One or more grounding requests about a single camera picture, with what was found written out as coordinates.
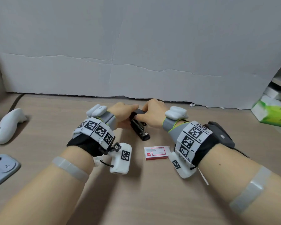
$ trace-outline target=black stapler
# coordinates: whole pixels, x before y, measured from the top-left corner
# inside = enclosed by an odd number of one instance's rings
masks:
[[[131,121],[131,127],[136,132],[136,134],[142,139],[142,141],[146,141],[150,139],[150,135],[147,133],[148,125],[145,122],[137,121],[134,119],[134,116],[137,114],[144,114],[145,112],[141,109],[137,109],[132,112],[129,119]]]

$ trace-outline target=forearm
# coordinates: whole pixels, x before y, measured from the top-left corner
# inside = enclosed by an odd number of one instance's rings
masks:
[[[243,192],[261,167],[221,144],[213,147],[198,166],[227,203]],[[250,224],[281,224],[281,177],[271,173],[262,194],[240,216]]]
[[[90,174],[94,161],[79,147],[61,155]],[[66,224],[84,188],[84,183],[55,165],[49,165],[15,195],[0,213],[0,224]]]

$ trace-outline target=person's right hand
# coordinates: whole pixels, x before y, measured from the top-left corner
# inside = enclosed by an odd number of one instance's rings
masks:
[[[142,110],[146,113],[136,115],[134,118],[137,121],[146,122],[153,128],[162,128],[162,123],[165,120],[165,112],[168,110],[164,102],[151,99],[143,106]]]

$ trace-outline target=hand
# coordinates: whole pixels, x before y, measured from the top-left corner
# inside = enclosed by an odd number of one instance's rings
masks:
[[[137,110],[139,105],[125,105],[123,102],[118,102],[108,109],[116,117],[116,128],[127,129],[130,127],[129,116],[132,111]]]
[[[153,128],[162,128],[167,110],[168,108],[164,102],[151,99],[143,106],[143,111],[147,113],[136,115],[134,118],[138,121],[146,122]]]

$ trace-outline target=person's left hand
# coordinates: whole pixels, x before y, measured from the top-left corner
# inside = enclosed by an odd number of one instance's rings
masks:
[[[116,117],[116,128],[127,129],[130,127],[129,116],[139,107],[138,104],[125,105],[123,102],[118,102],[108,109]]]

